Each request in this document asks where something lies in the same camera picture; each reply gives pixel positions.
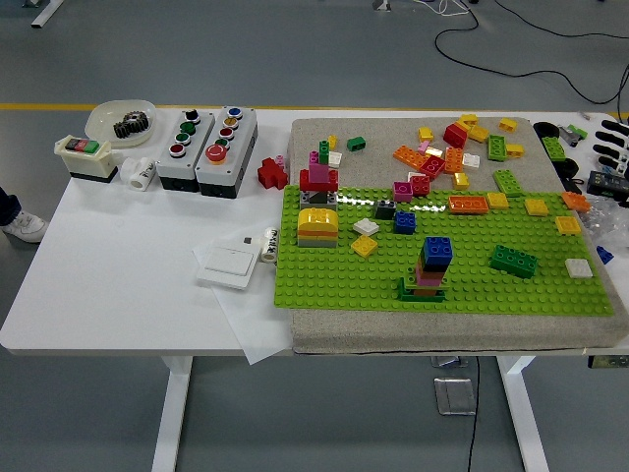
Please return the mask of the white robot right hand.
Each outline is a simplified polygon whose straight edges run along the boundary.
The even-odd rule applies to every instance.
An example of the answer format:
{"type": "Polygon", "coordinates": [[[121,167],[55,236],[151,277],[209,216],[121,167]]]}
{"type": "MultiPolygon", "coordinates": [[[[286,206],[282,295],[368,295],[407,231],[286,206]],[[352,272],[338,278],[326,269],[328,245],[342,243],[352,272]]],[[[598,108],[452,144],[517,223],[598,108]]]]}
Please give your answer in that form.
{"type": "Polygon", "coordinates": [[[602,120],[595,132],[593,150],[599,163],[615,175],[628,178],[628,126],[621,122],[602,120]]]}

